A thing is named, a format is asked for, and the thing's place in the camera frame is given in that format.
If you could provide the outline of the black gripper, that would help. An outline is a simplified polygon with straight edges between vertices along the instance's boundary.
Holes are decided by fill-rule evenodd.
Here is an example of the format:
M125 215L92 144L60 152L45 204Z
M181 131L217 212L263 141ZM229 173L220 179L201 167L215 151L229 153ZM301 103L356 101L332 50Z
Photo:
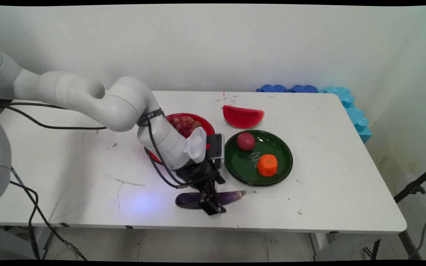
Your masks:
M215 188L216 184L225 183L219 172L221 166L222 160L220 158L207 158L201 163L191 164L176 170L176 175L184 183L188 183L194 189L201 189L199 204L208 215L226 212L222 199Z

